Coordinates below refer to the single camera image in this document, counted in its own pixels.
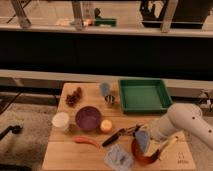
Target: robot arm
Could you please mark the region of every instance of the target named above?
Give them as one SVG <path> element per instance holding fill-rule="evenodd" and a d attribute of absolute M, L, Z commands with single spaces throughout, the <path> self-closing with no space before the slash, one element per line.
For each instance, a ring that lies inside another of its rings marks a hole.
<path fill-rule="evenodd" d="M 194 104 L 173 104 L 150 128 L 149 134 L 156 141 L 164 141 L 180 130 L 198 137 L 213 150 L 213 127 L 202 119 L 201 109 Z"/>

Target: cable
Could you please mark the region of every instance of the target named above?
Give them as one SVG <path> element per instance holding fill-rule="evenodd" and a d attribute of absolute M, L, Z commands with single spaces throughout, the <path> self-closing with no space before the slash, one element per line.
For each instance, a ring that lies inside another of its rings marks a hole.
<path fill-rule="evenodd" d="M 27 5 L 29 5 L 29 3 L 31 2 L 32 0 L 28 0 L 24 5 L 23 5 L 23 8 L 25 8 Z M 14 17 L 16 17 L 16 14 L 14 14 L 6 23 L 9 24 L 13 19 Z"/>
<path fill-rule="evenodd" d="M 17 93 L 17 95 L 0 111 L 0 115 L 4 113 L 8 107 L 10 107 L 10 105 L 20 96 L 21 93 L 22 92 Z"/>

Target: metal bar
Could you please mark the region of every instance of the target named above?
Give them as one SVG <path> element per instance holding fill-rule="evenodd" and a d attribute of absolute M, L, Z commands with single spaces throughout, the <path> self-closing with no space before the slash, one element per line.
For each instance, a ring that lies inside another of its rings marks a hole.
<path fill-rule="evenodd" d="M 0 31 L 22 31 L 17 25 L 1 24 Z M 73 27 L 63 26 L 39 26 L 32 25 L 29 32 L 51 32 L 51 33 L 70 33 L 70 34 L 105 34 L 105 35 L 131 35 L 131 36 L 163 36 L 163 37 L 199 37 L 213 38 L 213 31 L 203 31 L 200 29 L 171 29 L 167 34 L 162 33 L 158 28 L 104 28 L 104 27 L 85 27 L 84 31 L 76 31 Z"/>
<path fill-rule="evenodd" d="M 29 28 L 31 26 L 30 20 L 27 18 L 26 13 L 24 12 L 24 9 L 21 5 L 21 2 L 19 0 L 10 0 L 13 8 L 16 12 L 16 15 L 18 17 L 18 22 L 22 28 Z"/>
<path fill-rule="evenodd" d="M 177 5 L 178 5 L 178 0 L 169 0 L 168 6 L 166 8 L 166 12 L 163 18 L 163 23 L 161 24 L 161 31 L 163 33 L 169 32 Z"/>
<path fill-rule="evenodd" d="M 81 11 L 81 2 L 80 1 L 72 1 L 73 15 L 76 30 L 82 30 L 84 28 L 83 25 L 83 17 Z"/>
<path fill-rule="evenodd" d="M 93 3 L 91 1 L 82 1 L 82 7 L 83 7 L 83 18 L 91 19 L 92 21 L 94 21 L 95 14 Z"/>

